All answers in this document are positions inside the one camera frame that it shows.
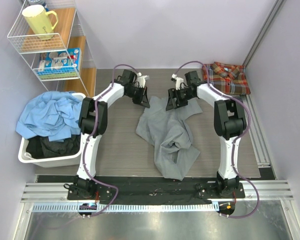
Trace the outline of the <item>grey long sleeve shirt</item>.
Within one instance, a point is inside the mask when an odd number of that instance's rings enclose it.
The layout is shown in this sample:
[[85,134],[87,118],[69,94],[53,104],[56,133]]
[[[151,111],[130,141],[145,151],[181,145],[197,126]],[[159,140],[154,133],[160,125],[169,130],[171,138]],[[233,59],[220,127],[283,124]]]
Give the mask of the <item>grey long sleeve shirt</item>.
[[154,147],[154,164],[166,179],[183,180],[200,155],[186,120],[203,111],[195,99],[166,111],[167,98],[153,96],[139,119],[136,133]]

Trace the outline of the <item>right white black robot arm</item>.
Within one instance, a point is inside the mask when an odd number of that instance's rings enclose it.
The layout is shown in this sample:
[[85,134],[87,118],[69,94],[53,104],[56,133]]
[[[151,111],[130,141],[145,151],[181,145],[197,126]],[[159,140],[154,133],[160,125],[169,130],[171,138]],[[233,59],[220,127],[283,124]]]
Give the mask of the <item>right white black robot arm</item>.
[[243,103],[202,81],[196,71],[186,73],[184,79],[174,73],[171,81],[175,87],[168,90],[167,111],[185,107],[193,98],[202,99],[213,107],[214,130],[221,144],[215,190],[220,197],[232,197],[240,183],[236,167],[238,147],[248,126]]

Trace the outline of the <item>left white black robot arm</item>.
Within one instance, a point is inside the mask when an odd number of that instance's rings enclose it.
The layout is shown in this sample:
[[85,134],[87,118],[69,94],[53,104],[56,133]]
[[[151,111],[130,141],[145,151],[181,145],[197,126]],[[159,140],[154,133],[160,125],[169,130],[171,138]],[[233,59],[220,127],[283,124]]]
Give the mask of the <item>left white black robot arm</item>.
[[84,98],[79,116],[82,153],[72,184],[65,184],[68,200],[92,199],[97,194],[96,158],[100,140],[108,126],[108,108],[123,96],[136,105],[150,107],[146,82],[148,75],[124,70],[99,95]]

